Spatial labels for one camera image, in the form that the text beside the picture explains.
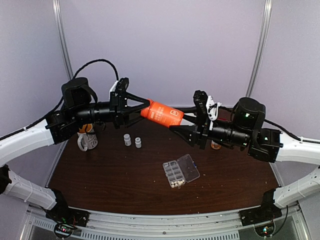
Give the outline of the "clear plastic pill organizer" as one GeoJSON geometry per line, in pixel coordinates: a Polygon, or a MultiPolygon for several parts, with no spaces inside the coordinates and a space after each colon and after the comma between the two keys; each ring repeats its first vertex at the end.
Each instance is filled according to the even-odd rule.
{"type": "Polygon", "coordinates": [[[169,185],[180,179],[184,179],[185,184],[190,183],[201,176],[196,163],[189,154],[185,154],[177,160],[164,162],[162,167],[169,185]]]}

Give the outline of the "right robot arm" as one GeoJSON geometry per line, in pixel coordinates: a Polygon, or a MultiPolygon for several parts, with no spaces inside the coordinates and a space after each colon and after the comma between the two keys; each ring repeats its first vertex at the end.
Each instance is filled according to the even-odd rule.
{"type": "Polygon", "coordinates": [[[298,137],[280,125],[264,128],[266,107],[257,100],[242,97],[231,111],[229,121],[218,120],[218,104],[195,100],[190,108],[195,117],[185,116],[192,125],[171,125],[169,129],[190,146],[204,149],[208,140],[232,149],[247,150],[256,160],[268,163],[301,162],[320,164],[320,141],[298,137]]]}

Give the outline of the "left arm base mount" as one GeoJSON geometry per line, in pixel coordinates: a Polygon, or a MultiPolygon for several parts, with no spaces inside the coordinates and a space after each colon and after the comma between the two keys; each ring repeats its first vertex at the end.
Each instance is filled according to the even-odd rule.
{"type": "Polygon", "coordinates": [[[90,213],[86,210],[69,207],[62,192],[53,189],[56,204],[50,210],[43,209],[46,217],[56,224],[53,232],[59,239],[69,238],[78,227],[86,227],[90,213]]]}

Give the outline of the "grey capped white orange bottle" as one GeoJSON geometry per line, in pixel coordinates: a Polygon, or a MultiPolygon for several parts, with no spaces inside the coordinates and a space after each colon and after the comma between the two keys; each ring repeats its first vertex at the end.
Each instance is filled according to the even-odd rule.
{"type": "Polygon", "coordinates": [[[213,150],[220,150],[222,146],[212,140],[211,143],[210,143],[210,147],[211,147],[213,150]]]}

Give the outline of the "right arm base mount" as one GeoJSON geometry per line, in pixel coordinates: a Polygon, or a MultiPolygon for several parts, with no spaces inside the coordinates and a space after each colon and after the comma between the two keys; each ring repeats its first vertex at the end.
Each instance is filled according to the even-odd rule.
{"type": "Polygon", "coordinates": [[[239,211],[242,226],[257,225],[255,232],[260,237],[271,238],[277,232],[274,220],[282,216],[282,209],[275,205],[275,191],[275,188],[266,191],[260,206],[239,211]]]}

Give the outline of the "orange pill bottle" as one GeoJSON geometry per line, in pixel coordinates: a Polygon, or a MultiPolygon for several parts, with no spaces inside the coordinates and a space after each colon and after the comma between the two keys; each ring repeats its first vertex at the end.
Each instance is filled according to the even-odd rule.
{"type": "Polygon", "coordinates": [[[149,100],[149,106],[141,110],[140,115],[152,122],[169,128],[181,124],[184,113],[176,108],[149,100]]]}

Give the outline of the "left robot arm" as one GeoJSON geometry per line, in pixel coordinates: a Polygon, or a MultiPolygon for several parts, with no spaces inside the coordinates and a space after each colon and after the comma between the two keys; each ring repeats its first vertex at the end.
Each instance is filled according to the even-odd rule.
{"type": "Polygon", "coordinates": [[[33,126],[0,139],[0,192],[52,211],[61,222],[72,218],[61,193],[45,189],[15,174],[8,163],[33,150],[57,145],[76,134],[85,124],[113,123],[115,128],[135,124],[130,115],[150,105],[149,100],[127,92],[129,79],[117,80],[109,92],[109,101],[99,102],[85,77],[77,77],[61,87],[61,110],[48,113],[33,126]]]}

